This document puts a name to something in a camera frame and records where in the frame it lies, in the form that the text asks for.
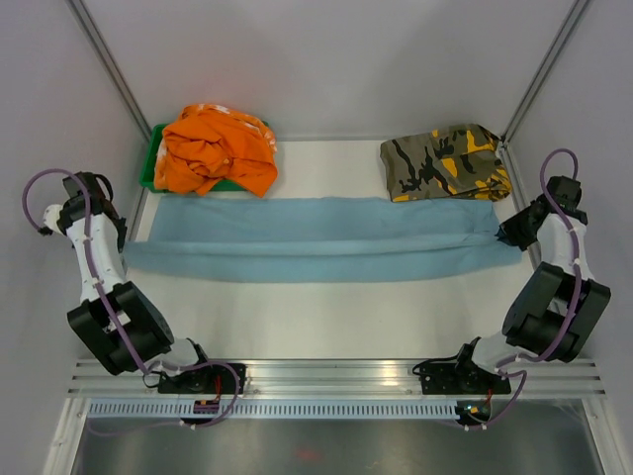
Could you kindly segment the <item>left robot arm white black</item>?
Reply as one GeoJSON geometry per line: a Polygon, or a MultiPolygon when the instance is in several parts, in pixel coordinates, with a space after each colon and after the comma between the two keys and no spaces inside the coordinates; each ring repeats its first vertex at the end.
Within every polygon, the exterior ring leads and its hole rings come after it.
{"type": "Polygon", "coordinates": [[[216,370],[204,361],[200,345],[175,337],[161,312],[125,278],[127,225],[113,205],[110,182],[91,172],[56,172],[67,200],[45,209],[38,232],[66,237],[75,251],[81,294],[67,313],[71,329],[112,375],[180,376],[191,391],[208,391],[216,370]]]}

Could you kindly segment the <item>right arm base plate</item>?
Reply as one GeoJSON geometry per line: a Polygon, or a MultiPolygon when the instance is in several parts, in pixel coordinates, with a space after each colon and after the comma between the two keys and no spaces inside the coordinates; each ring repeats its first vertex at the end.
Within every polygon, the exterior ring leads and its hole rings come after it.
{"type": "Polygon", "coordinates": [[[416,364],[411,373],[418,377],[423,395],[487,396],[511,392],[506,379],[470,362],[426,360],[416,364]]]}

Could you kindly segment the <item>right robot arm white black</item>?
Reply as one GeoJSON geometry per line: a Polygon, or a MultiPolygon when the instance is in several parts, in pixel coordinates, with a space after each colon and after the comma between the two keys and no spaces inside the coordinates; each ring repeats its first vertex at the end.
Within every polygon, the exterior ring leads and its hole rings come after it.
{"type": "Polygon", "coordinates": [[[459,390],[499,381],[515,362],[570,362],[579,355],[611,297],[588,268],[588,217],[579,208],[581,197],[579,181],[554,176],[537,199],[499,226],[498,240],[522,250],[537,243],[541,261],[501,330],[462,346],[450,369],[459,390]]]}

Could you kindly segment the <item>light blue trousers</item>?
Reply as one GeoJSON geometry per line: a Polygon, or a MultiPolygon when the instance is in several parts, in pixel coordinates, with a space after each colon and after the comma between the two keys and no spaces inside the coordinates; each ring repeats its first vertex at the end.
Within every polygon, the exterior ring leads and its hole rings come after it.
{"type": "Polygon", "coordinates": [[[490,202],[169,195],[124,256],[144,271],[224,282],[418,281],[520,262],[498,226],[490,202]]]}

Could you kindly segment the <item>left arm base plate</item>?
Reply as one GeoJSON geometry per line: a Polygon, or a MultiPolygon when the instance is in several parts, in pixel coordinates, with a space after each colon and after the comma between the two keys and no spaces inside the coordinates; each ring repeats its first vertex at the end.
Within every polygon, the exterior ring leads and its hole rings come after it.
{"type": "Polygon", "coordinates": [[[243,393],[247,366],[241,363],[229,363],[232,373],[223,366],[213,365],[202,369],[188,371],[180,375],[169,376],[165,371],[152,370],[151,376],[157,377],[156,383],[143,381],[148,389],[156,389],[159,394],[168,395],[224,395],[233,394],[238,388],[238,395],[243,393]]]}

